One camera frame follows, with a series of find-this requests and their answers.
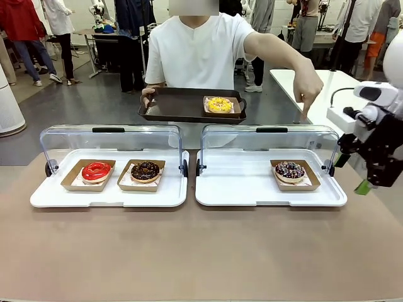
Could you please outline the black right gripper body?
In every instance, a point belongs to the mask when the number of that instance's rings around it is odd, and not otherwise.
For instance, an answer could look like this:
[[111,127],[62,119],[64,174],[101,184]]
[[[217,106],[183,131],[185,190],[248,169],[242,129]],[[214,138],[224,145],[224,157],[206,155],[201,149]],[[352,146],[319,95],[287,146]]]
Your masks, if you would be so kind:
[[368,138],[360,141],[362,144],[358,153],[365,161],[385,162],[392,157],[400,161],[400,173],[402,172],[402,159],[398,159],[395,154],[402,146],[402,120],[394,115],[385,115]]

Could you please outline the person's left hand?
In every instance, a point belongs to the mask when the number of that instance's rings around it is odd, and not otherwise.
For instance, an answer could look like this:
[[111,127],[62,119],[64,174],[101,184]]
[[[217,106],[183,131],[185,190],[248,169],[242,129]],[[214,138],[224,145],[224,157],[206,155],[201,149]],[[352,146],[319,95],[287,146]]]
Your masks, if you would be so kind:
[[322,91],[324,84],[312,66],[295,70],[293,92],[297,103],[303,104],[302,119],[306,120],[309,109]]

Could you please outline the person's right hand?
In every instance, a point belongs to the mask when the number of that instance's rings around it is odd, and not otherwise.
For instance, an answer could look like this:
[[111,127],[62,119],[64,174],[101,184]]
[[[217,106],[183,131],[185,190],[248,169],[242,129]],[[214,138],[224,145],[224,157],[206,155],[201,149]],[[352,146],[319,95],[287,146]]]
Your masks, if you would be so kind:
[[153,87],[147,87],[142,90],[140,102],[145,108],[148,108],[154,101],[155,89]]

